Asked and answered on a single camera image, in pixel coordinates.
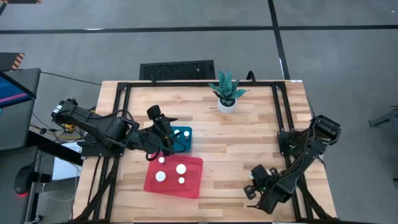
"succulent plant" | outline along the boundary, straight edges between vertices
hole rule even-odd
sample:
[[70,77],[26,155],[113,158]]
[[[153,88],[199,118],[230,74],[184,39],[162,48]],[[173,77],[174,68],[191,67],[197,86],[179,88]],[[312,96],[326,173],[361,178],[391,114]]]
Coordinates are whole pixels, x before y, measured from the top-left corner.
[[226,75],[220,70],[218,74],[218,86],[209,83],[209,86],[214,89],[213,93],[221,99],[222,104],[231,106],[234,99],[241,97],[246,90],[237,90],[238,83],[240,80],[236,80],[232,83],[232,73],[229,71]]

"gray floor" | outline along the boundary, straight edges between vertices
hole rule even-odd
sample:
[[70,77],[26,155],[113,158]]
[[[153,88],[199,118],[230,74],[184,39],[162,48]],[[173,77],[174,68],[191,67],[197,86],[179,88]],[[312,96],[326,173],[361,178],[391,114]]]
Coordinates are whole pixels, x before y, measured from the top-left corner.
[[[280,26],[398,24],[394,0],[275,0]],[[266,0],[89,1],[44,0],[9,5],[0,29],[90,29],[170,26],[269,26]],[[368,119],[398,105],[398,30],[283,31],[292,79],[304,81],[316,114],[339,122],[339,142],[325,154],[338,216],[343,220],[396,223],[397,139],[388,125]],[[0,35],[0,52],[24,52],[22,68],[39,67],[100,83],[137,80],[140,63],[214,60],[216,70],[245,78],[281,79],[272,31],[143,34]],[[92,107],[100,88],[42,75],[34,112],[50,124],[50,112],[65,98]],[[51,192],[57,198],[73,195]],[[40,199],[43,223],[64,221],[70,203]]]

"desk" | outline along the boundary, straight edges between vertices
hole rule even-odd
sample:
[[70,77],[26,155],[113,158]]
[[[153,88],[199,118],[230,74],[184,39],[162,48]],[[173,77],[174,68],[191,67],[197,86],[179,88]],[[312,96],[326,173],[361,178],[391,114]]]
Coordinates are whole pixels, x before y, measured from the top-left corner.
[[[103,82],[96,112],[113,111],[117,82]],[[297,129],[308,128],[310,109],[302,82],[286,81],[287,94]],[[266,86],[243,87],[249,92],[238,100],[236,111],[221,114],[217,98],[209,87],[134,87],[131,89],[129,108],[141,127],[152,125],[146,110],[159,105],[162,112],[178,118],[172,126],[193,128],[192,156],[204,161],[199,199],[178,198],[145,192],[143,185],[148,168],[145,154],[125,150],[120,159],[111,222],[271,222],[294,221],[292,202],[278,203],[272,215],[255,208],[258,199],[248,200],[243,187],[250,184],[250,170],[258,164],[265,168],[285,169],[284,158],[279,153],[279,130],[272,90]],[[122,108],[124,92],[119,107]],[[73,206],[80,214],[87,203],[91,180],[97,158],[83,163],[78,191]],[[97,171],[93,193],[98,188]],[[315,161],[306,171],[307,185],[318,203],[335,216],[326,173],[323,165]],[[104,217],[105,203],[101,205],[100,218]],[[300,203],[302,215],[305,214]]]

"red tray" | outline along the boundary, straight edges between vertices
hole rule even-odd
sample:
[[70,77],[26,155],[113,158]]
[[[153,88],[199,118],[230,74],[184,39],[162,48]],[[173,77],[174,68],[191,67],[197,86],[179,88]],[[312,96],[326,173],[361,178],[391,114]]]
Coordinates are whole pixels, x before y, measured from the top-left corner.
[[[149,162],[147,177],[145,179],[144,190],[166,195],[174,195],[185,198],[198,198],[203,160],[197,157],[172,155],[165,157],[165,162],[161,164],[159,157]],[[179,164],[184,164],[187,171],[180,175],[176,171]],[[166,173],[166,179],[158,182],[155,175],[158,171]],[[178,179],[183,177],[184,184],[180,184]]]

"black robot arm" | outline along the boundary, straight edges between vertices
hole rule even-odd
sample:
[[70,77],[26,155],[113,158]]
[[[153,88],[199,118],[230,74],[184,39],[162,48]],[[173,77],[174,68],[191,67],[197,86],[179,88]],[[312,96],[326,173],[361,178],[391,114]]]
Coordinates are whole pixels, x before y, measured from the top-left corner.
[[[118,112],[126,113],[129,119],[117,117]],[[160,151],[164,156],[174,154],[170,122],[177,119],[166,117],[158,105],[150,107],[147,114],[154,125],[139,130],[139,123],[128,111],[119,110],[101,116],[79,107],[76,100],[67,99],[59,103],[51,116],[60,126],[72,124],[87,132],[85,141],[78,142],[83,148],[82,156],[120,156],[124,148],[156,153],[155,157]]]
[[254,208],[271,214],[278,202],[285,203],[297,188],[298,179],[312,162],[325,152],[327,145],[337,142],[340,136],[340,125],[325,116],[311,120],[310,127],[304,131],[292,131],[285,136],[279,135],[281,152],[295,156],[296,160],[286,170],[278,172],[275,168],[265,170],[258,165],[251,170],[253,185],[244,188],[248,199],[261,198]]

